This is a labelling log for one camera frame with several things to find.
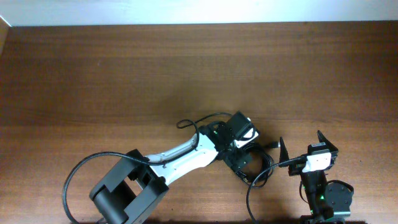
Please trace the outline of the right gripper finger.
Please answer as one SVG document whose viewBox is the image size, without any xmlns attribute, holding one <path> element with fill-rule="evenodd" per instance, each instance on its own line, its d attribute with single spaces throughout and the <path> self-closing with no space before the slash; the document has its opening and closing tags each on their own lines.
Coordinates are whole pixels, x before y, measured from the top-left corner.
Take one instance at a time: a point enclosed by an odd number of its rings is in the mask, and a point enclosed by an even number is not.
<svg viewBox="0 0 398 224">
<path fill-rule="evenodd" d="M 338 153 L 338 148 L 334 146 L 329 140 L 327 140 L 327 138 L 323 135 L 323 133 L 320 130 L 317 131 L 317 136 L 318 140 L 320 142 L 324 142 L 331 153 Z"/>
<path fill-rule="evenodd" d="M 287 161 L 289 160 L 289 153 L 285 146 L 284 140 L 282 137 L 279 139 L 279 147 L 280 147 L 280 155 L 279 155 L 279 167 L 288 166 Z"/>
</svg>

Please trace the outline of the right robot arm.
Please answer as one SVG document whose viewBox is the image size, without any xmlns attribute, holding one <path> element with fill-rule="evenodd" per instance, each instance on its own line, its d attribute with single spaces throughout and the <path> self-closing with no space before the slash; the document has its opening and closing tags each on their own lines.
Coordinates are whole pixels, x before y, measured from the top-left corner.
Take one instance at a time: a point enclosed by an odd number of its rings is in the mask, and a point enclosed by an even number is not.
<svg viewBox="0 0 398 224">
<path fill-rule="evenodd" d="M 302 215 L 300 223 L 344 223 L 351 215 L 354 188 L 341 180 L 327 180 L 326 171 L 336 162 L 338 148 L 317 131 L 319 142 L 310 144 L 306 154 L 289 157 L 280 138 L 279 167 L 287 167 L 290 176 L 301 178 L 299 194 L 307 199 L 310 215 Z"/>
</svg>

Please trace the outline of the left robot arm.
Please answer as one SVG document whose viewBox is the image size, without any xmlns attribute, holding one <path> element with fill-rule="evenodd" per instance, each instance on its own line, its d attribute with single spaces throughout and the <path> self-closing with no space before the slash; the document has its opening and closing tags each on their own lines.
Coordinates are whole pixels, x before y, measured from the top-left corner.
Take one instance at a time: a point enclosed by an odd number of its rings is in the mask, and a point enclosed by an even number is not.
<svg viewBox="0 0 398 224">
<path fill-rule="evenodd" d="M 169 191 L 169 185 L 197 168 L 215 160 L 241 160 L 243 147 L 259 131 L 251 120 L 236 112 L 228 121 L 197 126 L 185 143 L 168 151 L 143 156 L 137 149 L 127 153 L 93 187 L 89 198 L 106 223 L 143 223 Z"/>
</svg>

